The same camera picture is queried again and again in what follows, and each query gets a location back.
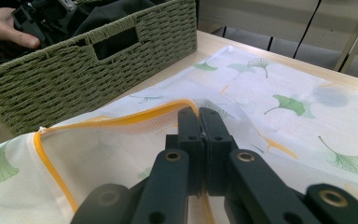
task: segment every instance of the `woven basket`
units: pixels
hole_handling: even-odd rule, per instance
[[[93,44],[134,28],[139,42],[98,60]],[[194,0],[167,0],[0,65],[0,121],[19,135],[92,111],[197,49]]]

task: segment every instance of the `table surface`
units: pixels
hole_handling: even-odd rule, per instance
[[[334,83],[346,86],[348,88],[358,90],[358,78],[356,77],[350,77],[345,74],[328,70],[316,65],[303,63],[301,61],[294,60],[279,54],[268,52],[262,49],[257,49],[219,36],[209,35],[200,31],[197,32],[197,38],[198,38],[198,49],[196,52],[190,54],[189,56],[185,57],[183,60],[155,74],[151,78],[133,87],[129,91],[122,93],[115,100],[122,98],[126,95],[129,95],[131,93],[141,91],[147,87],[159,83],[160,81],[168,77],[172,77],[175,74],[179,73],[180,71],[184,70],[185,68],[188,68],[193,64],[208,58],[209,56],[216,53],[218,50],[220,50],[221,48],[227,45],[231,45],[233,47],[243,49],[245,51],[258,55],[259,57],[272,60],[276,63],[285,64],[287,66],[295,68],[296,70],[308,73],[310,75],[321,77],[326,80],[330,80]],[[4,130],[2,126],[0,126],[0,143],[6,141],[9,137],[10,135],[8,134],[8,132]]]

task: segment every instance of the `orange trim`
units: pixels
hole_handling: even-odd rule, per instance
[[[196,113],[196,115],[199,114],[197,106],[192,101],[177,100],[174,102],[170,102],[166,105],[154,107],[152,109],[149,109],[149,110],[146,110],[146,111],[143,111],[140,113],[136,113],[133,115],[129,115],[126,117],[122,117],[122,118],[102,120],[102,121],[83,122],[83,123],[71,124],[71,125],[66,125],[66,126],[61,126],[61,127],[48,128],[45,130],[45,132],[55,131],[55,130],[63,130],[63,129],[72,129],[72,128],[129,125],[129,124],[144,121],[146,119],[155,118],[159,115],[171,112],[175,109],[185,107],[185,106],[191,106],[191,108]],[[48,171],[51,173],[51,175],[53,176],[53,178],[55,179],[57,184],[60,186],[62,192],[65,194],[66,199],[68,200],[69,204],[71,204],[72,209],[75,212],[78,208],[75,198],[72,195],[71,191],[66,186],[63,179],[61,178],[60,174],[54,168],[54,165],[48,159],[48,156],[46,155],[45,150],[43,149],[43,145],[42,145],[42,141],[41,141],[41,133],[42,132],[39,131],[39,132],[35,133],[35,135],[34,135],[34,145],[36,148],[36,152],[39,155],[40,160],[45,164],[46,168],[48,168]]]
[[[60,186],[62,192],[65,194],[65,197],[68,200],[68,203],[71,204],[72,209],[75,212],[78,208],[78,205],[75,202],[74,196],[72,196],[71,191],[68,189],[68,187],[66,187],[65,182],[63,182],[60,174],[58,174],[57,170],[54,168],[54,165],[48,159],[48,156],[46,155],[45,150],[42,147],[40,132],[34,134],[34,146],[36,148],[37,154],[40,157],[40,160],[42,160],[46,168],[48,168],[48,171],[51,173],[57,184]]]

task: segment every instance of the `wooden table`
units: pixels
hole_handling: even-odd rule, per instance
[[[192,66],[195,63],[198,63],[199,61],[202,61],[206,58],[208,58],[210,55],[214,54],[218,50],[220,50],[222,47],[226,45],[231,45],[236,48],[244,49],[248,52],[251,52],[255,55],[258,55],[260,57],[272,60],[276,63],[282,63],[287,66],[290,66],[292,68],[295,68],[299,71],[308,73],[310,75],[314,75],[316,77],[321,77],[326,80],[333,81],[337,84],[341,84],[343,86],[346,86],[348,88],[352,88],[354,90],[358,90],[358,78],[356,77],[350,77],[338,72],[334,72],[322,67],[318,67],[309,63],[303,63],[298,60],[294,60],[291,58],[284,57],[279,54],[275,54],[272,52],[268,52],[262,49],[257,49],[254,47],[250,47],[235,41],[231,41],[222,37],[218,37],[215,35],[209,35],[203,32],[198,31],[198,50],[191,55],[185,57],[183,60],[171,65],[170,67],[162,70],[161,72],[155,74],[153,77],[147,79],[146,81],[142,82],[141,84],[133,87],[129,91],[124,92],[118,98],[115,100],[124,97],[126,95],[129,95],[131,93],[141,91],[147,87],[150,87],[154,84],[157,84],[158,82],[174,76],[175,74],[179,73],[183,69]],[[6,141],[11,136],[8,133],[5,128],[3,128],[0,125],[0,143],[3,141]]]

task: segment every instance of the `human hand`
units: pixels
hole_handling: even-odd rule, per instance
[[[21,47],[28,49],[37,49],[40,45],[39,39],[32,35],[25,34],[13,28],[13,18],[11,12],[14,8],[0,8],[0,41],[7,41],[0,45],[0,49],[4,54],[11,56],[13,50]]]

